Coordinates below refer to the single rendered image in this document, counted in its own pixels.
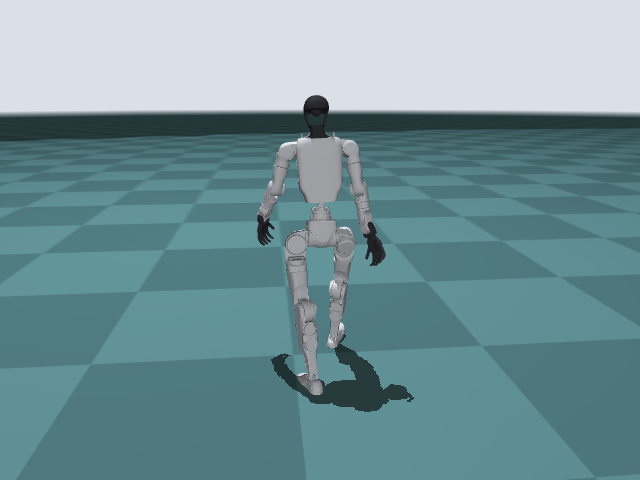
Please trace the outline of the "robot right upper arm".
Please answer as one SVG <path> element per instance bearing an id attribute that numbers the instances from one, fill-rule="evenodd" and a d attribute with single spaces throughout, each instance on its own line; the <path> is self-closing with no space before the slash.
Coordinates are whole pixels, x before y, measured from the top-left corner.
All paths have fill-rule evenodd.
<path id="1" fill-rule="evenodd" d="M 353 140 L 340 139 L 340 141 L 342 143 L 343 156 L 347 158 L 346 165 L 352 183 L 349 185 L 350 193 L 354 197 L 362 196 L 364 191 L 359 147 Z"/>

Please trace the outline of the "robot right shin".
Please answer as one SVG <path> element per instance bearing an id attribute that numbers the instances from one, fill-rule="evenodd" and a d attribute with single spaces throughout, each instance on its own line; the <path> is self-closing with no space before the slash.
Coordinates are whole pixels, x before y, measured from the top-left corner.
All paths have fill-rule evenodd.
<path id="1" fill-rule="evenodd" d="M 331 297 L 330 299 L 330 306 L 329 306 L 329 316 L 330 316 L 330 321 L 331 321 L 331 330 L 330 330 L 330 338 L 332 338 L 332 336 L 335 336 L 335 339 L 337 339 L 338 337 L 338 332 L 339 332 L 339 325 L 340 325 L 340 321 L 342 319 L 344 310 L 345 310 L 345 304 L 346 304 L 346 298 L 347 298 L 347 283 L 343 283 L 342 286 L 342 290 L 341 290 L 341 296 L 340 299 L 333 299 L 333 297 Z"/>

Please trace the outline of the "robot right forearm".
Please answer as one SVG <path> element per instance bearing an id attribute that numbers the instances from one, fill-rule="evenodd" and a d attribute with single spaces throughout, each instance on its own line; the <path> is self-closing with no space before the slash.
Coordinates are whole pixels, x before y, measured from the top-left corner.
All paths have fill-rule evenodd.
<path id="1" fill-rule="evenodd" d="M 372 221 L 372 215 L 371 215 L 370 206 L 369 206 L 368 189 L 364 181 L 363 181 L 363 191 L 364 191 L 364 195 L 358 196 L 356 199 L 354 199 L 354 201 L 357 207 L 357 214 L 358 214 L 358 221 L 360 223 L 360 229 L 362 233 L 368 234 L 370 233 L 368 223 L 369 222 L 373 223 L 373 221 Z"/>

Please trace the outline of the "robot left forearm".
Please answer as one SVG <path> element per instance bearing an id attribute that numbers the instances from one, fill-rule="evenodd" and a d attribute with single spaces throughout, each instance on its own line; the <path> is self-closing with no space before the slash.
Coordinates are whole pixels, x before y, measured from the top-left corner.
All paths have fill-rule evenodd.
<path id="1" fill-rule="evenodd" d="M 257 218 L 258 218 L 258 215 L 261 215 L 264 219 L 264 222 L 266 222 L 270 218 L 270 214 L 274 208 L 274 205 L 278 201 L 277 196 L 270 195 L 271 189 L 272 189 L 272 181 L 268 183 L 266 192 L 263 197 L 263 201 L 259 208 L 259 212 L 257 213 Z"/>

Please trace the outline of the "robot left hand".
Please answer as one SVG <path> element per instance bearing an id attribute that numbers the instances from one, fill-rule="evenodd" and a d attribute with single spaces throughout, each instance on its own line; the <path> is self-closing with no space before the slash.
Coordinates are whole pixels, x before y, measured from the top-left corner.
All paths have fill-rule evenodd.
<path id="1" fill-rule="evenodd" d="M 274 237 L 272 237 L 272 236 L 270 235 L 269 231 L 268 231 L 268 227 L 269 227 L 269 226 L 271 227 L 271 229 L 273 229 L 273 230 L 275 229 L 275 228 L 274 228 L 274 227 L 269 223 L 269 220 L 270 220 L 270 218 L 269 218 L 266 222 L 264 222 L 263 217 L 262 217 L 261 215 L 258 215 L 258 219 L 257 219 L 257 221 L 258 221 L 258 223 L 259 223 L 259 224 L 258 224 L 258 228 L 257 228 L 258 241 L 259 241 L 262 245 L 264 245 L 264 246 L 265 246 L 265 244 L 268 244 L 268 242 L 270 242 L 270 243 L 271 243 L 271 241 L 268 239 L 268 237 L 266 236 L 266 234 L 267 234 L 271 239 L 274 239 Z M 265 238 L 268 242 L 266 242 L 264 238 Z M 264 244 L 262 241 L 263 241 L 265 244 Z"/>

